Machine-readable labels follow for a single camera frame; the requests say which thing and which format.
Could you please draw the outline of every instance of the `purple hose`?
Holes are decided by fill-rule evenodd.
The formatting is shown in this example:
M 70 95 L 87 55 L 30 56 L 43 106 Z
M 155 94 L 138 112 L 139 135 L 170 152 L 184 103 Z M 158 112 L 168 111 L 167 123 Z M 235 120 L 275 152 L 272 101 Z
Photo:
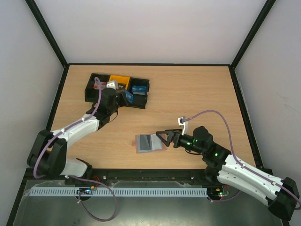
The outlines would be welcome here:
M 229 135 L 229 141 L 230 141 L 230 147 L 231 147 L 231 152 L 232 152 L 232 155 L 233 155 L 233 158 L 234 160 L 240 165 L 242 166 L 243 164 L 237 159 L 236 155 L 235 155 L 235 152 L 234 152 L 234 148 L 233 148 L 233 142 L 232 142 L 232 137 L 231 137 L 231 131 L 230 131 L 230 128 L 229 128 L 229 125 L 225 119 L 225 117 L 218 111 L 216 110 L 206 110 L 206 111 L 203 111 L 203 112 L 200 112 L 190 118 L 187 118 L 187 119 L 184 119 L 183 121 L 190 121 L 196 117 L 198 117 L 199 115 L 201 114 L 205 114 L 207 112 L 213 112 L 213 113 L 217 113 L 221 118 L 222 120 L 224 121 L 226 127 L 227 127 L 227 131 L 228 131 L 228 135 Z M 249 167 L 245 166 L 244 169 L 250 171 L 251 173 L 261 177 L 262 179 L 268 181 L 269 183 L 272 183 L 273 181 L 257 172 L 255 172 L 254 170 L 250 169 Z M 295 210 L 301 210 L 301 200 L 298 199 L 297 196 L 295 196 L 291 191 L 289 191 L 287 188 L 283 187 L 282 185 L 276 183 L 276 186 L 280 187 L 281 189 L 285 190 L 287 193 L 289 193 L 290 196 L 292 196 L 298 203 L 299 203 L 299 207 L 295 208 Z M 237 193 L 236 195 L 234 195 L 233 197 L 229 198 L 229 199 L 226 199 L 226 200 L 219 200 L 219 201 L 213 201 L 213 202 L 225 202 L 225 201 L 229 201 L 229 200 L 232 200 L 234 198 L 236 198 L 238 196 L 239 193 Z
M 98 84 L 99 86 L 99 96 L 98 96 L 98 101 L 97 101 L 97 104 L 95 106 L 95 109 L 94 111 L 92 112 L 92 114 L 90 114 L 88 117 L 85 118 L 85 120 L 89 120 L 90 118 L 93 117 L 93 115 L 96 113 L 97 109 L 98 109 L 98 106 L 100 104 L 100 100 L 101 100 L 101 96 L 102 96 L 102 91 L 100 89 L 101 87 L 101 84 L 100 84 L 100 80 L 99 78 L 95 77 L 95 82 Z M 77 120 L 75 121 L 74 123 L 70 124 L 69 126 L 65 127 L 64 130 L 67 131 L 69 129 L 71 129 L 72 127 L 78 125 L 79 123 L 83 122 L 81 119 L 80 120 Z M 62 132 L 58 132 L 56 135 L 54 135 L 49 141 L 48 143 L 45 145 L 45 147 L 43 148 L 43 150 L 41 151 L 40 155 L 38 156 L 38 159 L 36 161 L 36 164 L 34 165 L 34 168 L 33 168 L 33 176 L 34 178 L 36 179 L 39 179 L 39 178 L 42 178 L 44 175 L 37 175 L 37 169 L 38 169 L 38 165 L 44 155 L 44 153 L 46 152 L 47 148 L 52 144 L 52 142 L 59 136 L 61 135 Z
M 86 213 L 87 213 L 91 218 L 93 218 L 94 220 L 101 221 L 101 222 L 106 222 L 106 221 L 110 221 L 110 220 L 112 220 L 114 217 L 116 217 L 116 215 L 117 215 L 117 210 L 118 210 L 118 202 L 117 202 L 117 198 L 116 198 L 114 192 L 112 191 L 112 189 L 110 189 L 107 185 L 105 185 L 105 184 L 103 184 L 103 183 L 101 183 L 101 182 L 99 182 L 99 181 L 88 180 L 88 179 L 82 179 L 82 178 L 78 178 L 78 177 L 76 177 L 76 176 L 69 176 L 69 177 L 74 178 L 74 179 L 77 179 L 77 180 L 81 180 L 81 181 L 87 181 L 87 182 L 92 182 L 92 183 L 99 184 L 99 185 L 101 185 L 101 186 L 107 188 L 107 189 L 111 192 L 111 194 L 112 194 L 112 196 L 113 196 L 113 198 L 114 198 L 114 201 L 115 201 L 115 210 L 114 210 L 114 213 L 112 214 L 112 216 L 109 217 L 108 219 L 100 219 L 100 218 L 97 218 L 97 217 L 95 217 L 94 215 L 92 215 L 92 213 L 90 213 L 90 212 L 87 210 L 87 208 L 84 206 L 83 202 L 80 200 L 80 196 L 83 194 L 83 192 L 81 192 L 81 193 L 79 194 L 78 201 L 79 201 L 79 203 L 81 204 L 81 206 L 85 209 Z

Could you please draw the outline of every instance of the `purple cable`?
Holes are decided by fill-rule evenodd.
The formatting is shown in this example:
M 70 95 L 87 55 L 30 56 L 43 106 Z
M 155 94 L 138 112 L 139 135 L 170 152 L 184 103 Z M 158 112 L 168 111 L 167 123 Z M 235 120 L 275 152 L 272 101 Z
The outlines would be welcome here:
M 98 84 L 98 86 L 99 86 L 99 96 L 98 96 L 98 101 L 97 101 L 97 104 L 95 105 L 95 109 L 94 109 L 94 111 L 92 112 L 92 114 L 90 114 L 90 115 L 89 115 L 88 117 L 86 117 L 84 120 L 89 120 L 90 118 L 92 118 L 93 115 L 96 113 L 96 111 L 97 111 L 97 109 L 98 109 L 98 106 L 99 106 L 99 104 L 100 104 L 100 100 L 101 100 L 101 96 L 102 96 L 102 91 L 101 91 L 101 89 L 100 89 L 101 84 L 100 84 L 99 78 L 95 77 L 94 80 L 95 80 L 95 82 L 96 82 L 96 83 Z M 77 121 L 75 121 L 74 123 L 70 124 L 69 126 L 65 127 L 64 130 L 67 131 L 67 130 L 71 129 L 72 127 L 74 127 L 74 126 L 80 124 L 81 122 L 83 122 L 82 119 L 77 120 Z M 34 176 L 34 178 L 39 179 L 39 178 L 42 178 L 42 177 L 44 176 L 44 175 L 37 175 L 38 165 L 39 165 L 39 163 L 40 163 L 40 161 L 41 161 L 41 159 L 42 159 L 44 153 L 46 152 L 47 148 L 48 148 L 48 147 L 52 144 L 52 142 L 53 142 L 59 135 L 61 135 L 61 134 L 62 134 L 62 132 L 58 132 L 56 135 L 54 135 L 54 136 L 48 141 L 48 143 L 45 145 L 45 147 L 43 148 L 43 150 L 41 151 L 41 154 L 38 156 L 38 159 L 37 159 L 37 161 L 36 161 L 36 164 L 34 165 L 34 168 L 33 168 L 33 176 Z
M 114 198 L 114 201 L 115 201 L 115 210 L 114 210 L 114 213 L 113 213 L 112 216 L 109 217 L 108 219 L 100 219 L 100 218 L 97 218 L 97 217 L 95 217 L 94 215 L 92 215 L 92 213 L 90 213 L 90 212 L 87 210 L 87 208 L 84 206 L 83 202 L 80 200 L 80 196 L 83 194 L 83 192 L 81 192 L 81 193 L 79 194 L 78 201 L 79 201 L 79 203 L 81 204 L 81 206 L 85 209 L 86 213 L 87 213 L 91 218 L 93 218 L 94 220 L 101 221 L 101 222 L 106 222 L 106 221 L 110 221 L 110 220 L 112 220 L 114 217 L 116 217 L 117 210 L 118 210 L 118 202 L 117 202 L 117 198 L 116 198 L 114 192 L 112 191 L 112 189 L 110 189 L 107 185 L 105 185 L 105 184 L 103 184 L 103 183 L 101 183 L 101 182 L 99 182 L 99 181 L 96 181 L 96 180 L 82 179 L 82 178 L 78 178 L 78 177 L 76 177 L 76 176 L 69 176 L 69 177 L 74 178 L 74 179 L 77 179 L 77 180 L 81 180 L 81 181 L 87 181 L 87 182 L 92 182 L 92 183 L 99 184 L 99 185 L 101 185 L 101 186 L 107 188 L 107 189 L 111 192 L 111 194 L 113 195 L 113 198 Z
M 231 131 L 230 131 L 229 125 L 228 125 L 228 123 L 227 123 L 225 117 L 224 117 L 220 112 L 218 112 L 218 111 L 216 111 L 216 110 L 205 110 L 205 111 L 200 112 L 200 113 L 198 113 L 198 114 L 196 114 L 196 115 L 194 115 L 194 116 L 192 116 L 192 117 L 190 117 L 190 118 L 184 119 L 183 121 L 184 121 L 184 122 L 185 122 L 185 121 L 190 121 L 190 120 L 192 120 L 192 119 L 198 117 L 199 115 L 205 114 L 205 113 L 207 113 L 207 112 L 217 113 L 217 114 L 222 118 L 222 120 L 224 121 L 224 123 L 225 123 L 225 125 L 226 125 L 226 127 L 227 127 L 228 135 L 229 135 L 230 147 L 231 147 L 231 152 L 232 152 L 233 158 L 234 158 L 234 160 L 237 162 L 237 164 L 239 164 L 240 166 L 242 166 L 243 164 L 237 159 L 237 157 L 236 157 L 236 155 L 235 155 L 235 152 L 234 152 L 233 142 L 232 142 L 232 137 L 231 137 Z M 267 178 L 267 177 L 265 177 L 265 176 L 263 176 L 263 175 L 261 175 L 261 174 L 255 172 L 254 170 L 250 169 L 250 168 L 247 167 L 247 166 L 245 166 L 244 169 L 250 171 L 251 173 L 253 173 L 253 174 L 259 176 L 260 178 L 262 178 L 262 179 L 264 179 L 264 180 L 266 180 L 266 181 L 268 181 L 268 182 L 270 182 L 270 183 L 273 183 L 273 181 L 272 181 L 271 179 L 269 179 L 269 178 Z M 278 184 L 278 183 L 276 183 L 275 185 L 278 186 L 278 187 L 280 187 L 281 189 L 285 190 L 287 193 L 289 193 L 290 196 L 292 196 L 292 197 L 299 203 L 299 207 L 295 208 L 295 210 L 301 210 L 301 200 L 299 200 L 297 196 L 295 196 L 291 191 L 289 191 L 287 188 L 283 187 L 282 185 L 280 185 L 280 184 Z M 219 201 L 214 201 L 214 202 L 225 202 L 225 201 L 229 201 L 229 200 L 232 200 L 233 198 L 237 197 L 238 194 L 239 194 L 239 193 L 237 193 L 236 195 L 234 195 L 233 197 L 231 197 L 231 198 L 229 198 L 229 199 L 226 199 L 226 200 L 219 200 Z

